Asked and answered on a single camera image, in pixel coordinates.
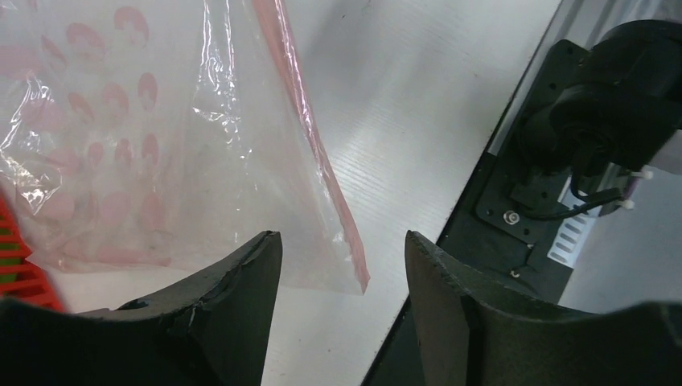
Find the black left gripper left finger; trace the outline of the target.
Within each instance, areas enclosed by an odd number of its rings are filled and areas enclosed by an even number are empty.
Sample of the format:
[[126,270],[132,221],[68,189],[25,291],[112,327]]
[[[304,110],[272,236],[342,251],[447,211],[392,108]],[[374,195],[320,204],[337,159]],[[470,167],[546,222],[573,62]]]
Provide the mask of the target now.
[[258,385],[281,275],[278,232],[115,310],[1,301],[4,385]]

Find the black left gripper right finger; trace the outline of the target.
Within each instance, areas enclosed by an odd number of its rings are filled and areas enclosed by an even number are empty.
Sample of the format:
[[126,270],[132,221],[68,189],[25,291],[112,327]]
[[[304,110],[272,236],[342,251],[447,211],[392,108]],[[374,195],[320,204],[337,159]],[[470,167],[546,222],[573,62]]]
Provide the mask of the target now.
[[591,314],[506,287],[418,232],[405,267],[428,385],[678,385],[681,306]]

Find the red plastic shopping basket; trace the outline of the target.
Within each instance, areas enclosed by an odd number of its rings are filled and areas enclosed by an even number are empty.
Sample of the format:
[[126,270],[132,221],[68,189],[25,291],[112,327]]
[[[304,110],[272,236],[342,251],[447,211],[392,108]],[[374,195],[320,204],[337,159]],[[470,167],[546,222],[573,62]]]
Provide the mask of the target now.
[[17,220],[1,197],[1,295],[63,312],[59,296],[46,273],[27,260],[31,254]]

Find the clear zip top bag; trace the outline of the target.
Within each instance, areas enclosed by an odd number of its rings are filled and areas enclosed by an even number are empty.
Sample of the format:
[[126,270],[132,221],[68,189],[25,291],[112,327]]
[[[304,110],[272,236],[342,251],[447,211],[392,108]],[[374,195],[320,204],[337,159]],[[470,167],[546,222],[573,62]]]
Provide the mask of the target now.
[[1,194],[65,273],[212,264],[281,233],[281,283],[370,275],[281,1],[4,1]]

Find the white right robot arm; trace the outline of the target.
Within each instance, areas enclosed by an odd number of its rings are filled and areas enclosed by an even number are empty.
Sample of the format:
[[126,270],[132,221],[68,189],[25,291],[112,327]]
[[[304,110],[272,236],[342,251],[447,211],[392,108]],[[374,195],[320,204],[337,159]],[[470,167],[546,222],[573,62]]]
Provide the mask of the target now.
[[641,170],[681,129],[681,25],[636,20],[586,50],[561,40],[550,78],[535,89],[546,101],[516,136],[532,165],[593,177],[610,164]]

